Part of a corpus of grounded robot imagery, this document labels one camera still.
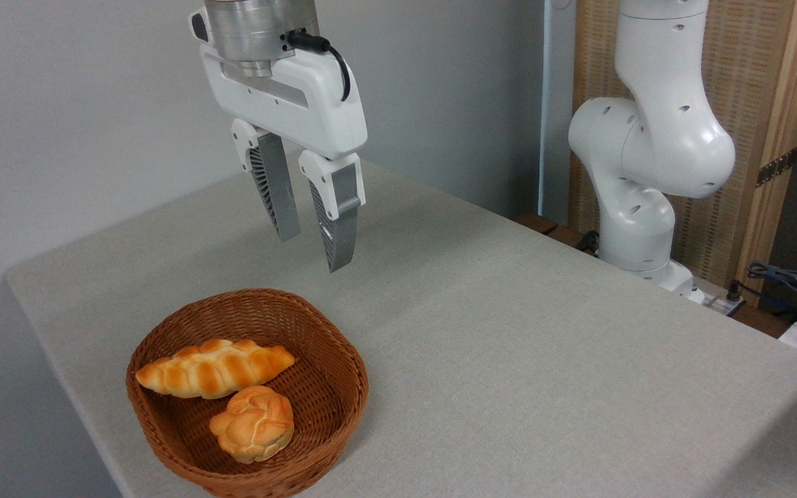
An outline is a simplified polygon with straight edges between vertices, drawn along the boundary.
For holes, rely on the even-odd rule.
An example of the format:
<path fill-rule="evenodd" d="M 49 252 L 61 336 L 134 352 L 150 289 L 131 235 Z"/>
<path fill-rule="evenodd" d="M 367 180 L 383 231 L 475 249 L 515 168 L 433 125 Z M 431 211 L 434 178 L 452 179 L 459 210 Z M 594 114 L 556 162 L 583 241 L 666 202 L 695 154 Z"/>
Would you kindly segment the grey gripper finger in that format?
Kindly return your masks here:
<path fill-rule="evenodd" d="M 357 154 L 328 160 L 303 151 L 298 165 L 308 179 L 320 236 L 331 273 L 350 264 L 356 246 L 358 208 L 366 204 Z"/>
<path fill-rule="evenodd" d="M 264 208 L 281 241 L 301 233 L 282 138 L 235 118 L 231 132 L 241 168 L 252 174 Z"/>

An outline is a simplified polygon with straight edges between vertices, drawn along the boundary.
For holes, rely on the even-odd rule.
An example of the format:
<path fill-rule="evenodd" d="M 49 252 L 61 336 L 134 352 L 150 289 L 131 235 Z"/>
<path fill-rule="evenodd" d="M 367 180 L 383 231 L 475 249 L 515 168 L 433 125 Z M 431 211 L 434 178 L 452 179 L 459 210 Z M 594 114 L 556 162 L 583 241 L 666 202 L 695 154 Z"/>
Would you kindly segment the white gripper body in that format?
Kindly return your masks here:
<path fill-rule="evenodd" d="M 349 67 L 296 44 L 320 34 L 316 10 L 196 10 L 190 28 L 212 93 L 232 116 L 329 160 L 367 142 Z"/>

